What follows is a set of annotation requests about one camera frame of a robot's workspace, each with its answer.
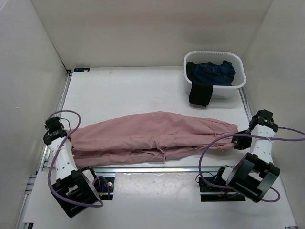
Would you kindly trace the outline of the pink trousers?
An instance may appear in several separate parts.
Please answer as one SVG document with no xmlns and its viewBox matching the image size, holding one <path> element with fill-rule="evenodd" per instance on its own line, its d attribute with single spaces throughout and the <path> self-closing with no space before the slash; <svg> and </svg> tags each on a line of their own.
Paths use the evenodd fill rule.
<svg viewBox="0 0 305 229">
<path fill-rule="evenodd" d="M 198 154 L 237 131 L 236 124 L 221 120 L 158 111 L 80 128 L 71 143 L 78 167 L 164 163 Z"/>
</svg>

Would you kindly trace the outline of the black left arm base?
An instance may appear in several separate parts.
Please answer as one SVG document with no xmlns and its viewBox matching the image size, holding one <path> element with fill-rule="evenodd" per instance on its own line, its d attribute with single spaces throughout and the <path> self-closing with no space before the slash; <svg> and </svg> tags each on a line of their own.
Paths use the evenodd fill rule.
<svg viewBox="0 0 305 229">
<path fill-rule="evenodd" d="M 113 200 L 115 186 L 114 174 L 96 174 L 93 176 L 92 183 L 100 200 Z"/>
</svg>

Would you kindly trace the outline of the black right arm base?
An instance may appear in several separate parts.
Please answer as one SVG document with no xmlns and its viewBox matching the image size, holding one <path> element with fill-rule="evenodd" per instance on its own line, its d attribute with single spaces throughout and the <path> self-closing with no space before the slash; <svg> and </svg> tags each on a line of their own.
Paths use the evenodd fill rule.
<svg viewBox="0 0 305 229">
<path fill-rule="evenodd" d="M 225 167 L 220 167 L 216 172 L 204 171 L 204 179 L 217 186 L 225 186 L 225 181 L 221 178 Z M 205 183 L 200 174 L 195 177 L 195 182 L 199 185 L 201 202 L 243 202 L 245 197 L 232 189 L 214 187 Z"/>
</svg>

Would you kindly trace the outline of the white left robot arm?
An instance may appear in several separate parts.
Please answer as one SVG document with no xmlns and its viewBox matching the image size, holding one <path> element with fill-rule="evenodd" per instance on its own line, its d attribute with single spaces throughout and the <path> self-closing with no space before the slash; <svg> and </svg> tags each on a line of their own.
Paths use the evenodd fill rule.
<svg viewBox="0 0 305 229">
<path fill-rule="evenodd" d="M 93 205 L 98 202 L 97 189 L 100 179 L 90 167 L 78 169 L 72 154 L 70 139 L 65 137 L 65 129 L 48 130 L 43 137 L 53 156 L 57 155 L 53 167 L 55 168 L 55 181 L 50 181 L 50 190 L 61 208 L 73 218 L 86 209 L 85 206 L 73 204 L 78 202 Z"/>
</svg>

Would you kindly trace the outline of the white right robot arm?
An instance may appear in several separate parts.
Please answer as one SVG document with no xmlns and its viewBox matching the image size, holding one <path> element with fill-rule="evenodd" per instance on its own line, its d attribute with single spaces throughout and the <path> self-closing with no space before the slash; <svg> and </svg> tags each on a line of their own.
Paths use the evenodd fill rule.
<svg viewBox="0 0 305 229">
<path fill-rule="evenodd" d="M 263 200 L 280 175 L 271 157 L 271 138 L 277 131 L 277 124 L 257 124 L 252 133 L 266 139 L 253 140 L 250 152 L 234 168 L 225 166 L 222 174 L 214 178 L 214 186 L 221 191 L 229 187 L 255 203 Z"/>
</svg>

